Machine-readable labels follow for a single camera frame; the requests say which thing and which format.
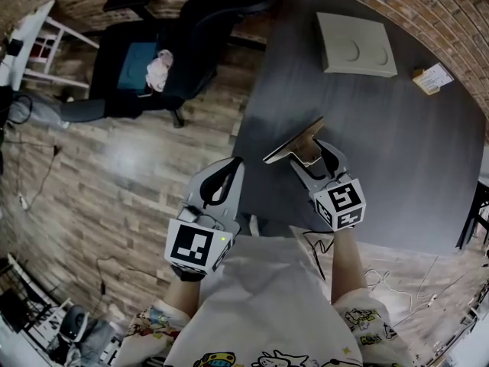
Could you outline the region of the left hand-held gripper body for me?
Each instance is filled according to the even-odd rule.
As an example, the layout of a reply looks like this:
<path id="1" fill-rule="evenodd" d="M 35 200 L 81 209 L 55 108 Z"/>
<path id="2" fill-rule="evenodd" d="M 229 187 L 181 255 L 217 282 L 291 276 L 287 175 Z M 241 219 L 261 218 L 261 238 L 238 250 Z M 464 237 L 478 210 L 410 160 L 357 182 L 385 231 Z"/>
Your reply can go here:
<path id="1" fill-rule="evenodd" d="M 164 257 L 181 281 L 199 282 L 217 271 L 240 230 L 231 209 L 185 203 L 178 217 L 170 220 Z"/>

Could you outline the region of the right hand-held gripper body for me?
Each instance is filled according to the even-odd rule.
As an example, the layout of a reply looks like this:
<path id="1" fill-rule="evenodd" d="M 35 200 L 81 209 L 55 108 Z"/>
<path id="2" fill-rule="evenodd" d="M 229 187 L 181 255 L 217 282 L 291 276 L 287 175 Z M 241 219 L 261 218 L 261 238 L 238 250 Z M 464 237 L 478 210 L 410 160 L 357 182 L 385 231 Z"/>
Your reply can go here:
<path id="1" fill-rule="evenodd" d="M 329 180 L 323 190 L 309 190 L 309 196 L 314 210 L 333 232 L 353 228 L 364 219 L 366 201 L 359 179 L 351 172 L 341 180 Z"/>

